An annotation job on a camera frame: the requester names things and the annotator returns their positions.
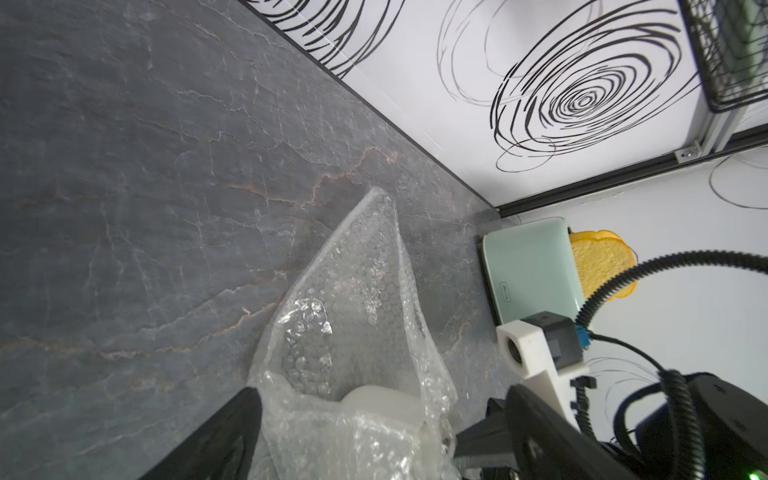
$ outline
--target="black cable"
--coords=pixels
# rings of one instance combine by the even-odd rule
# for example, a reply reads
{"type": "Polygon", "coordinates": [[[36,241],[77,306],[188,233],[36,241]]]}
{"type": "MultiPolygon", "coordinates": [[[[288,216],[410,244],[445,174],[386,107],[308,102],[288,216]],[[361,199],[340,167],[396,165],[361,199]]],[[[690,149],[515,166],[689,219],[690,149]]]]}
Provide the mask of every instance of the black cable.
{"type": "Polygon", "coordinates": [[[688,383],[677,370],[659,372],[661,388],[667,396],[672,425],[674,460],[669,478],[703,480],[707,467],[704,434],[699,426],[694,400],[688,383]]]}
{"type": "MultiPolygon", "coordinates": [[[[696,377],[702,375],[712,374],[707,372],[696,372],[691,373],[690,375],[685,375],[684,378],[686,382],[690,382],[696,377]]],[[[621,448],[624,449],[624,451],[631,453],[638,459],[640,459],[642,455],[629,436],[629,434],[634,430],[627,430],[627,410],[633,403],[642,400],[647,396],[653,395],[654,393],[659,393],[660,391],[661,383],[654,383],[653,385],[649,385],[637,390],[621,402],[619,408],[616,409],[616,415],[614,415],[614,435],[616,435],[616,441],[621,446],[621,448]]]]}
{"type": "Polygon", "coordinates": [[[629,350],[632,350],[633,352],[635,352],[635,353],[636,353],[636,354],[638,354],[639,356],[641,356],[641,357],[643,357],[644,359],[646,359],[648,362],[650,362],[650,364],[651,364],[651,365],[653,365],[654,367],[656,367],[656,370],[660,370],[660,371],[661,371],[661,370],[664,370],[664,367],[663,367],[663,366],[661,366],[661,364],[660,364],[659,362],[657,362],[656,360],[654,360],[652,356],[650,356],[650,355],[648,355],[647,353],[645,353],[644,351],[642,351],[642,350],[638,349],[636,346],[632,346],[632,345],[630,345],[629,343],[626,343],[626,342],[622,342],[621,340],[619,340],[619,339],[615,339],[615,338],[613,338],[613,337],[611,337],[611,336],[598,335],[598,334],[597,334],[597,333],[595,333],[595,332],[589,332],[589,338],[591,338],[591,339],[593,339],[593,340],[598,340],[598,341],[600,341],[600,342],[608,342],[608,343],[614,343],[614,344],[616,344],[616,345],[620,345],[620,346],[623,346],[625,349],[629,349],[629,350]]]}
{"type": "Polygon", "coordinates": [[[751,253],[724,252],[719,250],[698,250],[694,252],[673,253],[663,257],[639,263],[608,280],[589,297],[576,315],[574,322],[578,326],[589,328],[594,314],[613,295],[624,287],[637,282],[643,277],[664,270],[682,266],[733,266],[768,274],[768,257],[751,253]]]}

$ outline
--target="stone surface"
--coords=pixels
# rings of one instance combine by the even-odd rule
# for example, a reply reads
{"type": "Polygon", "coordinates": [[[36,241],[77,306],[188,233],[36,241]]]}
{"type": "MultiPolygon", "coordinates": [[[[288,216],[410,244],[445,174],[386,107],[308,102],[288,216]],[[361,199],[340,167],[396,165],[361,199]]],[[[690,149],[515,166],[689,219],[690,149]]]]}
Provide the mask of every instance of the stone surface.
{"type": "Polygon", "coordinates": [[[139,477],[378,185],[467,425],[498,216],[235,0],[0,6],[0,478],[139,477]]]}

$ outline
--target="wall decal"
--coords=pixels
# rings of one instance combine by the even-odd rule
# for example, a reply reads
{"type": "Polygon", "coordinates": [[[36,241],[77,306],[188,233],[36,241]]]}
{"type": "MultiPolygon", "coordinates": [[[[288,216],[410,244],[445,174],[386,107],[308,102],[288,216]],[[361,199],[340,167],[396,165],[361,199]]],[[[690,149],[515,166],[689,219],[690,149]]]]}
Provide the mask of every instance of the wall decal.
{"type": "Polygon", "coordinates": [[[405,0],[247,0],[339,78],[388,35],[405,0]]]}
{"type": "Polygon", "coordinates": [[[735,207],[768,210],[768,147],[730,155],[710,172],[712,193],[735,207]]]}
{"type": "Polygon", "coordinates": [[[684,37],[672,23],[675,10],[640,0],[573,25],[576,14],[597,1],[558,23],[499,86],[490,117],[504,150],[499,170],[527,171],[592,147],[698,87],[697,75],[680,68],[684,37]]]}

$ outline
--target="black swirl pattern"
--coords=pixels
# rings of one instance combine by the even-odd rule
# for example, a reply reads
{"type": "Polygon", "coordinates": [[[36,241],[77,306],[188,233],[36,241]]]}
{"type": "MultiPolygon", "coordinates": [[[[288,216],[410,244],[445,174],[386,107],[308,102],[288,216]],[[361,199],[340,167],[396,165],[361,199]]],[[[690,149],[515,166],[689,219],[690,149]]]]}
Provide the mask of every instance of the black swirl pattern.
{"type": "Polygon", "coordinates": [[[676,10],[637,0],[586,25],[574,23],[598,1],[558,23],[506,74],[490,114],[504,149],[499,170],[532,170],[592,147],[698,87],[696,74],[680,66],[687,52],[676,10]]]}
{"type": "Polygon", "coordinates": [[[405,0],[241,0],[339,78],[384,41],[405,0]]]}

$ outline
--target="black metal frame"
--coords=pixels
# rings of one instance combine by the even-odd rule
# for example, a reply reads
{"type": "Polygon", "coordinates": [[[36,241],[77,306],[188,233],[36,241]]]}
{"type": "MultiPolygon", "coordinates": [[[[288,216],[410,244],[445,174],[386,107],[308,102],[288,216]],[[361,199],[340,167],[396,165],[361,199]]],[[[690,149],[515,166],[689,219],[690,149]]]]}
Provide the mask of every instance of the black metal frame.
{"type": "Polygon", "coordinates": [[[720,4],[721,16],[716,14],[719,0],[679,0],[680,14],[694,53],[699,70],[704,96],[714,113],[722,113],[734,108],[763,101],[768,98],[768,88],[762,80],[766,76],[764,68],[750,71],[760,65],[765,52],[766,37],[745,41],[740,35],[751,33],[755,29],[765,29],[765,0],[747,0],[756,3],[760,10],[757,18],[748,18],[738,2],[720,4]],[[718,35],[736,38],[735,44],[723,43],[718,35]],[[759,44],[759,51],[749,54],[738,51],[738,47],[759,44]]]}
{"type": "Polygon", "coordinates": [[[501,205],[496,210],[502,217],[522,214],[530,210],[546,207],[562,201],[571,200],[583,195],[593,194],[608,188],[618,187],[629,184],[637,180],[653,177],[654,175],[664,174],[679,168],[689,167],[710,161],[715,158],[725,157],[751,148],[760,147],[768,144],[768,124],[750,128],[734,134],[722,151],[715,154],[709,154],[696,160],[680,164],[674,153],[661,155],[650,160],[641,161],[636,164],[618,168],[604,174],[595,175],[587,179],[564,185],[563,187],[553,188],[521,198],[508,204],[501,205]]]}

